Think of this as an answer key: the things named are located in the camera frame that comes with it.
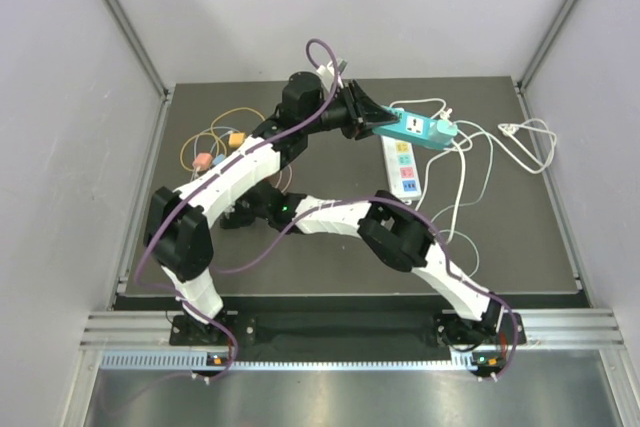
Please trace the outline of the yellow usb charger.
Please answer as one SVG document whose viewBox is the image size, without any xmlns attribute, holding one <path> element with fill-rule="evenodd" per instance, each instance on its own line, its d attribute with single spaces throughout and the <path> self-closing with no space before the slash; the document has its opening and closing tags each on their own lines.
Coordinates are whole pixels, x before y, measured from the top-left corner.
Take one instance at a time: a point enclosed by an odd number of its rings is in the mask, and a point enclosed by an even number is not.
<svg viewBox="0 0 640 427">
<path fill-rule="evenodd" d="M 228 145 L 232 149 L 238 149 L 246 140 L 246 134 L 243 132 L 232 132 L 228 138 Z"/>
</svg>

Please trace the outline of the pink usb charger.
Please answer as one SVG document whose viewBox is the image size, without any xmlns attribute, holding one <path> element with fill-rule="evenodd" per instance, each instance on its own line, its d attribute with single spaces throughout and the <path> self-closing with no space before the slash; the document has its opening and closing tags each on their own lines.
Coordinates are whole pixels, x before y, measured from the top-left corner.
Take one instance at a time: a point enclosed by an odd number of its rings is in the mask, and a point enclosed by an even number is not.
<svg viewBox="0 0 640 427">
<path fill-rule="evenodd" d="M 196 172 L 206 171 L 213 164 L 213 156 L 210 152 L 197 154 L 192 162 L 192 167 Z"/>
</svg>

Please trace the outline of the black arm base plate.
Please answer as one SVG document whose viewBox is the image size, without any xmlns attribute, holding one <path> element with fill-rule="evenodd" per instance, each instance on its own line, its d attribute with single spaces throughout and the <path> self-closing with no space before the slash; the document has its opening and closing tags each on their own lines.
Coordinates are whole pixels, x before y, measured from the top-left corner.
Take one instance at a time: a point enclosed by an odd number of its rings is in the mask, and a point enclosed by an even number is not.
<svg viewBox="0 0 640 427">
<path fill-rule="evenodd" d="M 526 342 L 522 317 L 505 315 L 497 327 L 482 327 L 453 313 L 395 312 L 250 312 L 224 311 L 216 321 L 244 348 L 276 342 L 364 341 L 392 345 L 405 336 L 419 347 L 493 345 Z"/>
</svg>

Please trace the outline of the teal power strip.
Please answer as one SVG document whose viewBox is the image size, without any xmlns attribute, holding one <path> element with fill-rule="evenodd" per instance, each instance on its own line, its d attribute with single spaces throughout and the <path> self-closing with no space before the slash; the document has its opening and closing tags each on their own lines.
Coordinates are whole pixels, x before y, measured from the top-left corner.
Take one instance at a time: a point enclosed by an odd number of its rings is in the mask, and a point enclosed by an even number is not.
<svg viewBox="0 0 640 427">
<path fill-rule="evenodd" d="M 400 121 L 393 125 L 375 127 L 373 129 L 374 134 L 405 141 L 428 149 L 440 150 L 430 140 L 429 130 L 435 121 L 442 119 L 435 119 L 413 112 L 406 112 L 403 109 L 388 109 L 397 114 Z"/>
</svg>

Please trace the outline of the teal usb charger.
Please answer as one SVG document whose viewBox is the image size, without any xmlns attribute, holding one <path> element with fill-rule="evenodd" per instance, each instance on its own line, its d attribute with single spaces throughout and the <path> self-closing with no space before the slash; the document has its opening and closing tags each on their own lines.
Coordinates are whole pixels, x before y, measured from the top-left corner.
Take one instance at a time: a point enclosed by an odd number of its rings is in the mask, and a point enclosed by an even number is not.
<svg viewBox="0 0 640 427">
<path fill-rule="evenodd" d="M 429 130 L 429 138 L 440 150 L 448 148 L 458 135 L 458 127 L 449 120 L 435 121 Z"/>
</svg>

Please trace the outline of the white power strip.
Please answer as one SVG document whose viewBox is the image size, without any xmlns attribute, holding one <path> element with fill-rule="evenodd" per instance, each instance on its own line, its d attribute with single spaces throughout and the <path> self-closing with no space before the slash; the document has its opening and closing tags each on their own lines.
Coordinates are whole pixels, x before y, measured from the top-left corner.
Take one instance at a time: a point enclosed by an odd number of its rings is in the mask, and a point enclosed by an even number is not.
<svg viewBox="0 0 640 427">
<path fill-rule="evenodd" d="M 381 136 L 389 191 L 406 204 L 422 195 L 413 144 Z"/>
</svg>

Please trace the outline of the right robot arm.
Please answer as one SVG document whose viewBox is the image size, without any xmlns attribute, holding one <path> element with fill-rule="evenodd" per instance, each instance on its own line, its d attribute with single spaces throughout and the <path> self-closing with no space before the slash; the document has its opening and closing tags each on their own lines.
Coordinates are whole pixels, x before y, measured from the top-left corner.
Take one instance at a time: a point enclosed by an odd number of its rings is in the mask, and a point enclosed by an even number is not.
<svg viewBox="0 0 640 427">
<path fill-rule="evenodd" d="M 306 194 L 284 194 L 261 182 L 227 209 L 223 229 L 239 229 L 261 219 L 285 234 L 335 234 L 362 240 L 387 267 L 428 283 L 455 315 L 438 327 L 449 345 L 477 347 L 502 332 L 504 303 L 450 259 L 445 244 L 424 219 L 387 191 L 347 202 Z"/>
</svg>

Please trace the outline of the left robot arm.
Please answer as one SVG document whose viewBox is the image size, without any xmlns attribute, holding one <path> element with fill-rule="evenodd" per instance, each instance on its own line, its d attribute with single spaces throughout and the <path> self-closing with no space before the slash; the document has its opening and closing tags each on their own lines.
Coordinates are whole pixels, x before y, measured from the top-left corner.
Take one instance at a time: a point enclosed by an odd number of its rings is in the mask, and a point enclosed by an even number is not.
<svg viewBox="0 0 640 427">
<path fill-rule="evenodd" d="M 152 195 L 144 255 L 153 257 L 170 278 L 197 337 L 212 344 L 226 334 L 223 301 L 209 272 L 214 255 L 210 229 L 224 211 L 295 160 L 307 148 L 309 135 L 339 129 L 359 140 L 398 120 L 356 81 L 335 78 L 325 87 L 317 74 L 297 72 L 283 88 L 274 113 L 234 153 L 200 178 Z"/>
</svg>

